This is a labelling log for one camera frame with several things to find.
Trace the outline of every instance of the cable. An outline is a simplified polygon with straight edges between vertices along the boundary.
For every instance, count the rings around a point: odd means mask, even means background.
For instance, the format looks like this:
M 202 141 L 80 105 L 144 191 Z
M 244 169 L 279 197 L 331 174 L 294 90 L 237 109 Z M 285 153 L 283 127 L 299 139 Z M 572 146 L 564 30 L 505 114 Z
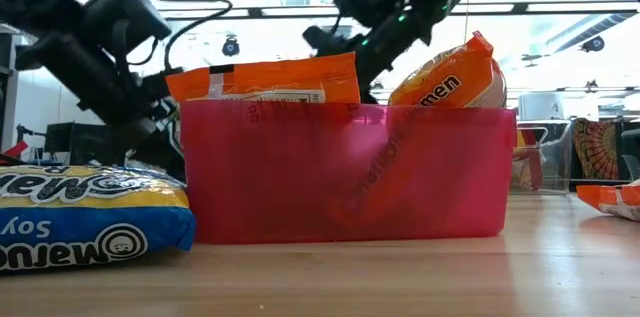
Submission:
M 131 70 L 129 70 L 129 63 L 127 62 L 127 30 L 129 29 L 130 22 L 128 20 L 118 20 L 111 34 L 111 41 L 113 43 L 113 57 L 116 59 L 116 68 L 118 70 L 118 76 L 120 76 L 120 82 L 122 87 L 131 99 L 135 102 L 136 86 L 131 76 Z
M 129 62 L 129 66 L 142 66 L 149 63 L 149 61 L 151 61 L 151 59 L 153 58 L 153 55 L 156 53 L 156 48 L 158 48 L 159 43 L 160 43 L 160 40 L 158 40 L 157 38 L 154 38 L 153 45 L 151 46 L 151 53 L 149 53 L 149 56 L 140 62 Z
M 203 23 L 209 22 L 209 21 L 213 21 L 216 18 L 226 14 L 227 12 L 231 11 L 231 9 L 233 8 L 233 3 L 231 3 L 231 1 L 229 0 L 209 0 L 208 2 L 224 2 L 227 4 L 227 7 L 225 7 L 223 10 L 218 11 L 210 16 L 201 18 L 199 20 L 193 21 L 190 24 L 182 27 L 178 32 L 176 32 L 173 36 L 171 36 L 171 38 L 169 38 L 169 42 L 167 43 L 167 46 L 164 49 L 164 68 L 167 71 L 172 70 L 173 68 L 171 67 L 171 62 L 170 62 L 170 55 L 171 55 L 171 48 L 173 47 L 174 43 L 176 43 L 176 41 L 178 40 L 178 38 L 180 38 L 183 34 L 189 32 L 190 30 L 200 26 Z
M 332 35 L 336 34 L 336 32 L 338 31 L 338 27 L 340 26 L 340 20 L 341 19 L 342 19 L 342 12 L 340 12 L 340 14 L 338 14 L 338 18 L 336 19 L 336 23 L 333 25 L 333 27 L 331 27 L 330 33 Z
M 462 44 L 467 43 L 467 33 L 469 33 L 469 1 L 467 0 L 467 14 L 464 19 L 464 38 L 462 39 Z

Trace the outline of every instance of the pink plastic bin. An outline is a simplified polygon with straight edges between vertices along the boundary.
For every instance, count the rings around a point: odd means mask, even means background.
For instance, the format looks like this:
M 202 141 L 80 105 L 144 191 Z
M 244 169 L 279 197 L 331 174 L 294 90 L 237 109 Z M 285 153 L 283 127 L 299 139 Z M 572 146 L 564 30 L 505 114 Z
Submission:
M 181 112 L 198 242 L 484 237 L 504 226 L 511 111 L 203 100 Z

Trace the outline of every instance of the blue ramen package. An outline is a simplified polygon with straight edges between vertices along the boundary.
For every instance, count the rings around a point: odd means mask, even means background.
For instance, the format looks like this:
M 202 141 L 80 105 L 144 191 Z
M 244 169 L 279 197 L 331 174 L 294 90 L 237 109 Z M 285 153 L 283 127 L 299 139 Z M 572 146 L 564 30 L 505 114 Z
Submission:
M 0 271 L 122 261 L 176 246 L 195 221 L 183 185 L 148 171 L 0 167 Z

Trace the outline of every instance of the ramen logo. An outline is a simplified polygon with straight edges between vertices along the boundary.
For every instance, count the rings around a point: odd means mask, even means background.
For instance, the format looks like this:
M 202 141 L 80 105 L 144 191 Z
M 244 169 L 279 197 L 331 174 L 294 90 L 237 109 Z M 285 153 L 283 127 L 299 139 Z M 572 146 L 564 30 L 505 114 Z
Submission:
M 0 199 L 28 197 L 35 204 L 55 200 L 76 203 L 85 197 L 115 198 L 149 185 L 149 179 L 117 173 L 86 177 L 3 173 Z
M 147 238 L 140 229 L 120 223 L 107 227 L 88 243 L 0 246 L 0 271 L 122 261 L 144 254 L 147 248 Z
M 434 103 L 447 98 L 460 86 L 462 86 L 462 82 L 460 82 L 456 76 L 449 76 L 442 83 L 436 85 L 433 88 L 433 91 L 427 93 L 427 95 L 420 100 L 420 104 L 423 106 L 431 106 Z

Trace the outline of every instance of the yellow ramen package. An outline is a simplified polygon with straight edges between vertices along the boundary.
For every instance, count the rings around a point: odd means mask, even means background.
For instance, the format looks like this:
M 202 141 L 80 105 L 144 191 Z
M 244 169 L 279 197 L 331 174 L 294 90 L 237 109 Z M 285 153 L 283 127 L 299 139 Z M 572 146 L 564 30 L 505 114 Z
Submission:
M 105 167 L 0 167 L 0 272 L 122 261 L 189 250 L 183 185 Z
M 440 53 L 407 77 L 391 94 L 389 104 L 504 107 L 506 85 L 493 46 L 480 34 L 465 45 Z

